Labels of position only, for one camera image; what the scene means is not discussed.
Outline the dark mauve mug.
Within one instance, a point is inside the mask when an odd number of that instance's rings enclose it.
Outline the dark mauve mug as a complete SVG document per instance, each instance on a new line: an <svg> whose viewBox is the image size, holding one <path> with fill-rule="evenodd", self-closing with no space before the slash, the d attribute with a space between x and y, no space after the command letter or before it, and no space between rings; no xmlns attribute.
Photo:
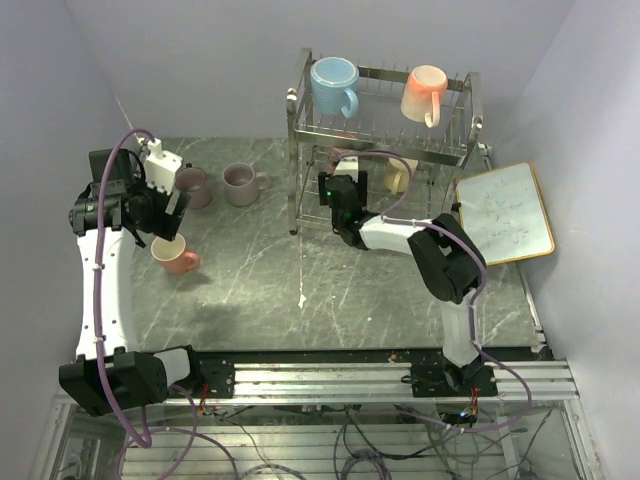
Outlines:
<svg viewBox="0 0 640 480"><path fill-rule="evenodd" d="M206 172L191 163L187 163L177 174L175 186L190 196L188 207L191 209L204 208L211 202L212 193Z"/></svg>

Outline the salmon pink mug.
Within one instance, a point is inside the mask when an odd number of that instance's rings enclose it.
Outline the salmon pink mug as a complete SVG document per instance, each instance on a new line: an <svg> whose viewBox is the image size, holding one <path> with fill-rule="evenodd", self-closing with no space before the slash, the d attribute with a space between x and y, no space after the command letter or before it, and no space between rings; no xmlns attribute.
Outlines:
<svg viewBox="0 0 640 480"><path fill-rule="evenodd" d="M183 275L201 265L200 256L188 250L186 239L181 234L173 240L155 237L151 243L151 255L173 275Z"/></svg>

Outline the light purple mug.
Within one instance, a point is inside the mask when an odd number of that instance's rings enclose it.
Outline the light purple mug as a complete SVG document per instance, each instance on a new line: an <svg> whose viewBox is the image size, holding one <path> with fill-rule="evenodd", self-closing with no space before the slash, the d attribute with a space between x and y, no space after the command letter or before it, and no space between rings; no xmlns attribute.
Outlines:
<svg viewBox="0 0 640 480"><path fill-rule="evenodd" d="M246 163L228 165L222 174L226 200L233 206L245 207L258 200L260 192L271 186L271 176L257 172Z"/></svg>

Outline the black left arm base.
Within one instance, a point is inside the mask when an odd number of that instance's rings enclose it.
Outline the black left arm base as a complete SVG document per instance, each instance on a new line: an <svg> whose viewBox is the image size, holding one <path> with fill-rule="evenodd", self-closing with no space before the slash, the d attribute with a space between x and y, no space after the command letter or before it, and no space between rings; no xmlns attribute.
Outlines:
<svg viewBox="0 0 640 480"><path fill-rule="evenodd" d="M170 385L177 384L193 395L206 394L207 398L230 399L234 394L235 365L227 358L211 352L186 349L188 374Z"/></svg>

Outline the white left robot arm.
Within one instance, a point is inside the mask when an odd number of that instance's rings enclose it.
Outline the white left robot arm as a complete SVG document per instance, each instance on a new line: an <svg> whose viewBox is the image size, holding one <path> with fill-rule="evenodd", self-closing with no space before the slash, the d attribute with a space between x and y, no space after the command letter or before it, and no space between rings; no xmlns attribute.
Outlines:
<svg viewBox="0 0 640 480"><path fill-rule="evenodd" d="M176 238L190 197L174 186L180 156L154 143L140 158L128 149L89 154L92 180L69 212L83 271L82 329L61 388L89 415L162 403L172 388L192 397L204 373L195 350L140 350L133 320L131 267L141 236Z"/></svg>

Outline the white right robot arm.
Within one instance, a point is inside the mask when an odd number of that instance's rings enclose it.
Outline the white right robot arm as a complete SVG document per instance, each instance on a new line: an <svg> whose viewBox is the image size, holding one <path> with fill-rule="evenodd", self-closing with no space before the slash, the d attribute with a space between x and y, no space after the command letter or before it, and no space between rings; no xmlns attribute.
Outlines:
<svg viewBox="0 0 640 480"><path fill-rule="evenodd" d="M394 219L366 209L367 173L318 175L319 203L331 209L332 230L360 250L409 255L427 290L440 301L444 343L442 387L465 394L482 367L475 301L484 288L487 267L482 254L450 214L434 219Z"/></svg>

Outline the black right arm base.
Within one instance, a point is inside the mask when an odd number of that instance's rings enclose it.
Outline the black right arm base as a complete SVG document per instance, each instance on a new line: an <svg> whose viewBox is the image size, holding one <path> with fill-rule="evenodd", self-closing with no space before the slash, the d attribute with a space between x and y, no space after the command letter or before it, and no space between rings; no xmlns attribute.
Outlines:
<svg viewBox="0 0 640 480"><path fill-rule="evenodd" d="M401 382L411 386L414 398L492 397L498 393L493 369L480 358L464 367L444 358L412 364Z"/></svg>

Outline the red mug in rack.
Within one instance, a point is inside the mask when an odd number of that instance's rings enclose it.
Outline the red mug in rack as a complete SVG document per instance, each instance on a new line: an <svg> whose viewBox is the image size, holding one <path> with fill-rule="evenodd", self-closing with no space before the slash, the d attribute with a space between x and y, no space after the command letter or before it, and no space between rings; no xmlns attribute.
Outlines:
<svg viewBox="0 0 640 480"><path fill-rule="evenodd" d="M337 136L341 138L355 139L355 136L349 132L339 132L337 133ZM331 147L329 149L328 155L327 155L327 161L326 161L326 172L329 175L334 174L335 168L339 163L339 157L345 151L346 151L345 148L340 148L340 147Z"/></svg>

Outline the metal two-tier dish rack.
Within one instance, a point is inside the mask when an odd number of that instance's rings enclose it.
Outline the metal two-tier dish rack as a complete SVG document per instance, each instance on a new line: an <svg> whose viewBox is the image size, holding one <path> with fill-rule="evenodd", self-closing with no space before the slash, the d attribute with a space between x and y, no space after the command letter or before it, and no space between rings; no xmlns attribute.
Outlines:
<svg viewBox="0 0 640 480"><path fill-rule="evenodd" d="M287 219L290 234L329 230L331 215L319 204L317 176L331 155L345 150L384 150L417 161L415 190L404 213L431 216L449 210L454 186L468 162L485 152L483 86L477 72L455 75L441 106L441 123L429 128L406 118L400 102L409 71L362 65L356 84L356 117L329 116L313 104L311 49L300 50L286 93Z"/></svg>

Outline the cream yellow mug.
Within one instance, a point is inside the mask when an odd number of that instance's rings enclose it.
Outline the cream yellow mug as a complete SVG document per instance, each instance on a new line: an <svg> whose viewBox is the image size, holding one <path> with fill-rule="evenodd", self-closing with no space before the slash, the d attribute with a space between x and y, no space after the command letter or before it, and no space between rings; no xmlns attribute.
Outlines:
<svg viewBox="0 0 640 480"><path fill-rule="evenodd" d="M409 185L406 165L395 158L389 158L385 167L384 185L392 195L402 194Z"/></svg>

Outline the blue mug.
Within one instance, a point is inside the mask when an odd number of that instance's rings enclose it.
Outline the blue mug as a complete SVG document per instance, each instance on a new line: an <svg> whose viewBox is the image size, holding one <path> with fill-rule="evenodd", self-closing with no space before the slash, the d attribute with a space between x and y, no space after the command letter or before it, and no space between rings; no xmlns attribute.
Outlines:
<svg viewBox="0 0 640 480"><path fill-rule="evenodd" d="M310 70L313 105L324 115L354 118L359 109L358 68L341 57L316 61Z"/></svg>

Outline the orange white mug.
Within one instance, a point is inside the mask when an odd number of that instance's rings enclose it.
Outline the orange white mug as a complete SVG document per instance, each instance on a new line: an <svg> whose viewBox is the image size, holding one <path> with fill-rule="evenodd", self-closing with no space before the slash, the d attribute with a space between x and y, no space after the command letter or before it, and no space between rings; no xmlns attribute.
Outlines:
<svg viewBox="0 0 640 480"><path fill-rule="evenodd" d="M414 122L424 123L427 128L437 127L447 87L448 78L440 68L431 65L414 68L403 91L401 112Z"/></svg>

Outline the whiteboard with yellow frame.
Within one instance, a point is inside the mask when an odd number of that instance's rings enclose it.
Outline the whiteboard with yellow frame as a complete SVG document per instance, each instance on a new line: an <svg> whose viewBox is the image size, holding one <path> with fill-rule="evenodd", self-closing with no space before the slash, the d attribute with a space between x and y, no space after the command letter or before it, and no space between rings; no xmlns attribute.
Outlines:
<svg viewBox="0 0 640 480"><path fill-rule="evenodd" d="M554 252L551 226L530 164L465 178L457 185L456 197L461 225L488 265Z"/></svg>

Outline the aluminium mounting rail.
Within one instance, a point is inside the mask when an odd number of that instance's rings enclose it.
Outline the aluminium mounting rail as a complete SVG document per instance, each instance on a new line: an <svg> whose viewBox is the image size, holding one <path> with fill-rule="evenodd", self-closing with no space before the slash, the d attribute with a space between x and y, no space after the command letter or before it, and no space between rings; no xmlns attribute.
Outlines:
<svg viewBox="0 0 640 480"><path fill-rule="evenodd" d="M488 384L477 382L481 401L564 401L579 398L578 387L565 361L488 362ZM210 391L211 405L316 405L454 402L471 400L471 389L445 391L428 386L419 397L417 388L404 383L408 363L269 364L239 363L233 384L221 397Z"/></svg>

